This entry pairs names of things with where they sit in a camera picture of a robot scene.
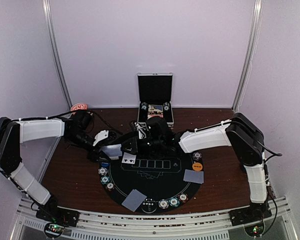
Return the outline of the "blue card front seat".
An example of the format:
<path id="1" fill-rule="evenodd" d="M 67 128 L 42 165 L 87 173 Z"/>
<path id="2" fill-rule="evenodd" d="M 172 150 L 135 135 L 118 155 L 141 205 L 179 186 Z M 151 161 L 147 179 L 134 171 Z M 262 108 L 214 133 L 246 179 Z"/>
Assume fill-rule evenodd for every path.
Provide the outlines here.
<path id="1" fill-rule="evenodd" d="M 127 197 L 122 202 L 122 206 L 127 208 L 128 210 L 135 212 L 137 208 L 144 202 L 147 198 L 146 195 L 138 191 L 137 189 L 133 189 Z"/>

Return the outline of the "blue white chips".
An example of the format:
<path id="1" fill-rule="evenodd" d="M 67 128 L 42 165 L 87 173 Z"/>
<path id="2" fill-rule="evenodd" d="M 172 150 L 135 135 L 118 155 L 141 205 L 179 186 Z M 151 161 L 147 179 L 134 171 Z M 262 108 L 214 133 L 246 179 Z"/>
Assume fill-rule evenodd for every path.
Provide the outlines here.
<path id="1" fill-rule="evenodd" d="M 200 161 L 202 159 L 202 154 L 196 151 L 192 154 L 192 158 L 194 161 Z"/>
<path id="2" fill-rule="evenodd" d="M 158 206 L 161 209 L 167 209 L 169 207 L 169 201 L 166 200 L 166 199 L 161 199 L 161 200 L 158 201 Z"/>
<path id="3" fill-rule="evenodd" d="M 98 174 L 99 174 L 100 176 L 106 176 L 106 175 L 108 174 L 108 169 L 105 168 L 105 167 L 100 167 L 100 168 L 98 169 Z"/>

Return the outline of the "orange chips front seat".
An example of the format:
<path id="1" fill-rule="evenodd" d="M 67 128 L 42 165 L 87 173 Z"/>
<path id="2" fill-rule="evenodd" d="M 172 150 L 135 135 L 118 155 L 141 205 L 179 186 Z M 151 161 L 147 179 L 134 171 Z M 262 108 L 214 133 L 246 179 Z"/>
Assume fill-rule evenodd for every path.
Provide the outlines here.
<path id="1" fill-rule="evenodd" d="M 189 200 L 189 197 L 186 193 L 181 193 L 179 196 L 178 196 L 178 199 L 181 203 L 186 203 L 188 200 Z"/>

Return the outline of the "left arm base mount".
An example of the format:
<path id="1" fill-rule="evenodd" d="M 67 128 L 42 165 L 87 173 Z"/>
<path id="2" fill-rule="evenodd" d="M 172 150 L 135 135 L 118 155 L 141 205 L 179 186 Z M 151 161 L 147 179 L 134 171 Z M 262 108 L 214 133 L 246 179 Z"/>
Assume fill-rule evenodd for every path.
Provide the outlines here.
<path id="1" fill-rule="evenodd" d="M 80 213 L 76 210 L 66 209 L 58 206 L 57 198 L 52 194 L 49 195 L 45 204 L 30 196 L 30 199 L 38 206 L 36 218 L 52 222 L 64 227 L 76 227 Z"/>

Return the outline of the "orange chips seat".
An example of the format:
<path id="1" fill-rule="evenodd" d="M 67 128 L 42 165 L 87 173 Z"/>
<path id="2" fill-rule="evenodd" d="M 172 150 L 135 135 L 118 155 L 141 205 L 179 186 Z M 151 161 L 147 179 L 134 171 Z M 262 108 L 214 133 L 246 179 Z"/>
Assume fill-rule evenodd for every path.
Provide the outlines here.
<path id="1" fill-rule="evenodd" d="M 115 185 L 112 182 L 108 182 L 105 186 L 107 191 L 113 191 L 115 189 Z"/>
<path id="2" fill-rule="evenodd" d="M 178 196 L 178 199 L 181 203 L 186 203 L 188 200 L 189 200 L 189 197 L 186 193 L 181 193 L 179 196 Z"/>

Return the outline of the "blue white chips front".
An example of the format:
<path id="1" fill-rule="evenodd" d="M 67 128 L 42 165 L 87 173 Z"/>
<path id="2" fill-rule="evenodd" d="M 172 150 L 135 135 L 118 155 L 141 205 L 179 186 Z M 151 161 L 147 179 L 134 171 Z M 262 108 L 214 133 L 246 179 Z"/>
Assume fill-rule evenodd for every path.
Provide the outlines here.
<path id="1" fill-rule="evenodd" d="M 166 199 L 161 199 L 161 200 L 158 201 L 158 206 L 161 209 L 167 209 L 169 207 L 169 201 L 166 200 Z"/>

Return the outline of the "green chips front seat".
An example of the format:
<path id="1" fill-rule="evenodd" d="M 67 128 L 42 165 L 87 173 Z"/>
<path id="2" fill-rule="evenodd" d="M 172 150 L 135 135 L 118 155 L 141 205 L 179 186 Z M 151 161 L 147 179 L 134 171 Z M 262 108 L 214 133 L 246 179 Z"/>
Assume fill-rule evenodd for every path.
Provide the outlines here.
<path id="1" fill-rule="evenodd" d="M 168 200 L 168 203 L 171 207 L 178 207 L 180 205 L 180 201 L 177 197 L 172 197 Z"/>

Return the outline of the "grey blue card deck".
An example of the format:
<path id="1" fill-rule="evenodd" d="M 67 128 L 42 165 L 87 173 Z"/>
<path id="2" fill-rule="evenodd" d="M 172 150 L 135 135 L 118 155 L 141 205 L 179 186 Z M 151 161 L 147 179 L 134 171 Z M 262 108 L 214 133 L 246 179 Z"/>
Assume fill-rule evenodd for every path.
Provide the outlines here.
<path id="1" fill-rule="evenodd" d="M 107 145 L 100 148 L 111 160 L 118 160 L 123 154 L 121 144 Z"/>

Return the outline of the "clear round dealer button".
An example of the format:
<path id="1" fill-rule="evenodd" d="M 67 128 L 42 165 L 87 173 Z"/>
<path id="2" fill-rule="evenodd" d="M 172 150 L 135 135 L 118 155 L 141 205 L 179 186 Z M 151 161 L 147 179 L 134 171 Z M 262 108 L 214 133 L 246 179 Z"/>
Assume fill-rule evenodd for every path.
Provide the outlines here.
<path id="1" fill-rule="evenodd" d="M 157 202 L 152 198 L 146 198 L 141 204 L 141 210 L 146 214 L 152 214 L 157 210 Z"/>

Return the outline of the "blue small blind button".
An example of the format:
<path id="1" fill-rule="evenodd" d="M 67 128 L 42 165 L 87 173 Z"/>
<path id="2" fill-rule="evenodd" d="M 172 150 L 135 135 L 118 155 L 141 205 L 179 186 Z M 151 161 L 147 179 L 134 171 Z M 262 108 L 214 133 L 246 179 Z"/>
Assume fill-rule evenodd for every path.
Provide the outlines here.
<path id="1" fill-rule="evenodd" d="M 100 165 L 104 168 L 108 167 L 110 165 L 110 163 L 108 162 L 101 162 Z"/>

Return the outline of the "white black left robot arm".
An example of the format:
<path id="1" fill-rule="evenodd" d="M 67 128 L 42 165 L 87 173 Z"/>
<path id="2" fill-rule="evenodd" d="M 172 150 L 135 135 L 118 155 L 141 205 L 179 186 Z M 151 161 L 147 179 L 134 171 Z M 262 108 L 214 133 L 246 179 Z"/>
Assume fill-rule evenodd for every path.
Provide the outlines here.
<path id="1" fill-rule="evenodd" d="M 110 162 L 122 156 L 121 145 L 111 142 L 119 131 L 110 126 L 106 130 L 90 136 L 86 129 L 93 119 L 91 110 L 72 110 L 46 117 L 28 117 L 10 119 L 0 117 L 0 173 L 13 182 L 42 208 L 42 213 L 51 222 L 62 218 L 62 211 L 56 207 L 57 201 L 33 172 L 27 169 L 28 160 L 33 157 L 34 147 L 39 150 L 40 143 L 52 143 L 61 138 L 86 150 L 87 158 L 92 162 Z"/>

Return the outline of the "green chips seat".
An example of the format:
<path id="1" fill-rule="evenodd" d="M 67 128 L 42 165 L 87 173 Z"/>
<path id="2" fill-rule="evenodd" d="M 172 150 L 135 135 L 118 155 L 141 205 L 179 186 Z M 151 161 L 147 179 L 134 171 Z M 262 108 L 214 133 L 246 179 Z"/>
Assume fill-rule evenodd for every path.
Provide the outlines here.
<path id="1" fill-rule="evenodd" d="M 100 178 L 100 182 L 102 185 L 106 185 L 107 183 L 110 182 L 110 178 L 108 176 L 104 175 Z"/>
<path id="2" fill-rule="evenodd" d="M 177 197 L 172 197 L 168 200 L 168 203 L 171 207 L 178 207 L 180 205 L 180 201 Z"/>

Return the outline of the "blue card seat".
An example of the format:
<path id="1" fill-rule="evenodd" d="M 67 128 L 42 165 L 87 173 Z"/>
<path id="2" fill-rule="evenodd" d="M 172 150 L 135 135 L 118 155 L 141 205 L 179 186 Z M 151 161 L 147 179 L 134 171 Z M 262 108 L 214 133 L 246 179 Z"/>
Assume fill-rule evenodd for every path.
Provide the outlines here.
<path id="1" fill-rule="evenodd" d="M 137 208 L 144 202 L 147 198 L 146 195 L 138 191 L 137 189 L 133 189 L 127 197 L 122 202 L 122 206 L 127 208 L 128 210 L 135 212 Z"/>
<path id="2" fill-rule="evenodd" d="M 189 183 L 203 184 L 204 172 L 186 169 L 183 175 L 183 181 Z"/>

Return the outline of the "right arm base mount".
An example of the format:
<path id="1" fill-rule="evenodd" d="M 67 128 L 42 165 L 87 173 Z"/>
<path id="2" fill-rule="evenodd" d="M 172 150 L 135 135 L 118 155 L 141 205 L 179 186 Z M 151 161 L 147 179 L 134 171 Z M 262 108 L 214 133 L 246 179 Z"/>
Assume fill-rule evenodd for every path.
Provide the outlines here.
<path id="1" fill-rule="evenodd" d="M 263 203 L 253 203 L 250 201 L 249 206 L 230 210 L 228 214 L 232 226 L 262 221 L 272 216 L 268 199 Z"/>

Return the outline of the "orange big blind button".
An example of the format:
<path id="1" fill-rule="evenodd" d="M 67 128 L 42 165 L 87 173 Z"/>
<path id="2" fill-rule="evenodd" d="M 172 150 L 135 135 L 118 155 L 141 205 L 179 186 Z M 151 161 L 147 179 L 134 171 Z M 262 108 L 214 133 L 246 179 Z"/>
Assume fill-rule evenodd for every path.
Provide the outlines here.
<path id="1" fill-rule="evenodd" d="M 200 172 L 203 170 L 203 165 L 200 162 L 194 162 L 192 164 L 192 169 L 196 172 Z"/>

